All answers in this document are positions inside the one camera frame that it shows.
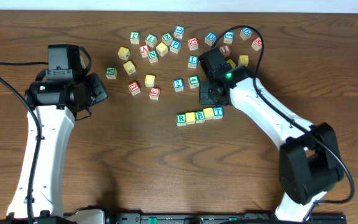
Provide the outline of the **blue T block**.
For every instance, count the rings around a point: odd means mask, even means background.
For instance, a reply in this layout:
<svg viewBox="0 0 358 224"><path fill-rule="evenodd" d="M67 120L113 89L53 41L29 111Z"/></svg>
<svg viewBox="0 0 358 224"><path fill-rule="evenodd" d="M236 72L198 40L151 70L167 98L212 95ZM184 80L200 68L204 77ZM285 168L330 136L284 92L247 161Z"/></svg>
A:
<svg viewBox="0 0 358 224"><path fill-rule="evenodd" d="M213 108L214 118L213 119L222 119L224 116L224 110L222 106L217 106Z"/></svg>

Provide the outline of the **green B block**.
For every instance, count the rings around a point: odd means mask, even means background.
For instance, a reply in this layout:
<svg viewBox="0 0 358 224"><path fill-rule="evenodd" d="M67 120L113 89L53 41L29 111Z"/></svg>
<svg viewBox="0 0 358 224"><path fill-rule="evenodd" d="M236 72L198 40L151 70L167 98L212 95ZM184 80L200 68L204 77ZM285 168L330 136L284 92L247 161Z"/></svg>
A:
<svg viewBox="0 0 358 224"><path fill-rule="evenodd" d="M205 122L205 115L204 115L204 111L195 111L195 123L203 123Z"/></svg>

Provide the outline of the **yellow O block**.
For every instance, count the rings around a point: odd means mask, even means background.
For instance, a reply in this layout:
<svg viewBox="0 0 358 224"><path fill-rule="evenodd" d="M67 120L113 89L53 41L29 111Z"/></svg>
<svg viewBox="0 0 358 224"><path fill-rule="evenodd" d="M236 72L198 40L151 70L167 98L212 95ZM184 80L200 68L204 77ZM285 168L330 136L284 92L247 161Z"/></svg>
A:
<svg viewBox="0 0 358 224"><path fill-rule="evenodd" d="M196 123L195 112L187 112L187 113L185 113L185 117L186 117L186 124L195 124Z"/></svg>

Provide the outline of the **green R block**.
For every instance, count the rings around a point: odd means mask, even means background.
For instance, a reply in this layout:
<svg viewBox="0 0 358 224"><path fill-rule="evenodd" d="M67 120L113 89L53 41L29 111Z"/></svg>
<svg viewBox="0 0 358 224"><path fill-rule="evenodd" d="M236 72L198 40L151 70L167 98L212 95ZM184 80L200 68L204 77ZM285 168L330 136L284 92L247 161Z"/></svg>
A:
<svg viewBox="0 0 358 224"><path fill-rule="evenodd" d="M176 117L177 126L186 126L186 115L178 114Z"/></svg>

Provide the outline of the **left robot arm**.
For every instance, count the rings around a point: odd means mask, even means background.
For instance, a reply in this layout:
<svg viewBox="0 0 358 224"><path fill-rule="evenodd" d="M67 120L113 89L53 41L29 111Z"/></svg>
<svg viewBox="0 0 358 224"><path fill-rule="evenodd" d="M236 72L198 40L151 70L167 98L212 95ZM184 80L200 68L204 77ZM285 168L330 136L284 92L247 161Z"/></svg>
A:
<svg viewBox="0 0 358 224"><path fill-rule="evenodd" d="M65 215L62 179L71 131L80 111L105 100L106 89L84 47L49 45L48 68L19 99L27 108L28 136L19 183L0 223L105 223L100 208Z"/></svg>

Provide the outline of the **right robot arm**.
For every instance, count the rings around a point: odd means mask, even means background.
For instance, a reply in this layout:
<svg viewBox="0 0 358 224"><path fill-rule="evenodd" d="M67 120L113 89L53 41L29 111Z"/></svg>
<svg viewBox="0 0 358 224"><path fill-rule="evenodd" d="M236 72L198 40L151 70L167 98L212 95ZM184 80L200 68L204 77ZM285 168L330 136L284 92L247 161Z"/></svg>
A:
<svg viewBox="0 0 358 224"><path fill-rule="evenodd" d="M335 216L312 214L344 177L333 128L299 117L272 96L246 66L232 67L218 48L201 54L198 60L207 77L200 87L200 103L232 105L255 122L279 150L284 196L275 218L302 223L338 221Z"/></svg>

